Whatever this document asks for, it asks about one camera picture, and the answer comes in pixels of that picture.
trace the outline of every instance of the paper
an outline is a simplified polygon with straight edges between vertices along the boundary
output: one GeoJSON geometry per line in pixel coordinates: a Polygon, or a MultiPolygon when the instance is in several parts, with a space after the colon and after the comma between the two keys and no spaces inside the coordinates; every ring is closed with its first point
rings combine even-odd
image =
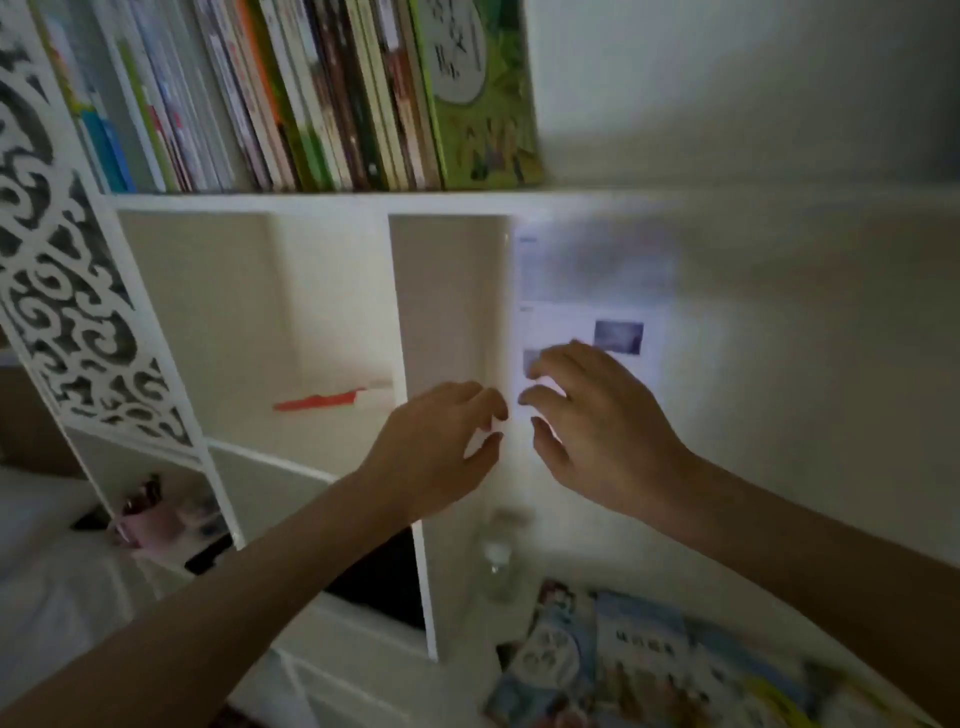
{"type": "Polygon", "coordinates": [[[656,393],[674,296],[666,228],[649,220],[521,223],[513,237],[515,395],[530,386],[540,350],[571,339],[608,352],[656,393]]]}

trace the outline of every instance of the photo on paper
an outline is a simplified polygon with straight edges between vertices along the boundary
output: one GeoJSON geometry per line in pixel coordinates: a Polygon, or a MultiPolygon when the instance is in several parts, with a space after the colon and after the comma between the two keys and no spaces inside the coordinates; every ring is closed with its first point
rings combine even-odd
{"type": "Polygon", "coordinates": [[[593,346],[610,353],[639,356],[643,324],[634,321],[599,320],[593,327],[593,346]]]}
{"type": "Polygon", "coordinates": [[[530,374],[530,366],[537,361],[537,357],[540,356],[539,349],[524,349],[523,350],[523,375],[527,376],[530,374]]]}

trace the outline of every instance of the pink item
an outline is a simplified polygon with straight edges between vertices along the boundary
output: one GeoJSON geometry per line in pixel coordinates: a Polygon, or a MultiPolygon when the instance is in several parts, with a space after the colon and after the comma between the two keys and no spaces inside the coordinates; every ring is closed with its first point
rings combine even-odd
{"type": "Polygon", "coordinates": [[[183,523],[170,504],[162,501],[141,513],[122,516],[117,520],[117,530],[132,546],[163,548],[183,532],[183,523]]]}

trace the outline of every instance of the left hand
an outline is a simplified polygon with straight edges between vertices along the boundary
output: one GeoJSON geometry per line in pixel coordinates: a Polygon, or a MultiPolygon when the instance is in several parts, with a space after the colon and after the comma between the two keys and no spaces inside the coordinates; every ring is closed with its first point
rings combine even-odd
{"type": "Polygon", "coordinates": [[[477,429],[507,419],[497,390],[475,381],[446,382],[398,407],[360,466],[382,484],[408,523],[443,510],[473,491],[500,458],[499,432],[471,457],[464,452],[477,429]]]}

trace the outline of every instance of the right hand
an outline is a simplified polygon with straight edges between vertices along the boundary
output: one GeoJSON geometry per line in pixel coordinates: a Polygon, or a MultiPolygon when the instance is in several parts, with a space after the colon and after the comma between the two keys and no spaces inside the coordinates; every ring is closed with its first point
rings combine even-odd
{"type": "Polygon", "coordinates": [[[549,376],[566,392],[538,384],[519,397],[546,418],[533,418],[534,449],[553,476],[614,511],[656,520],[696,457],[650,390],[613,357],[579,341],[544,349],[527,376],[549,376]]]}

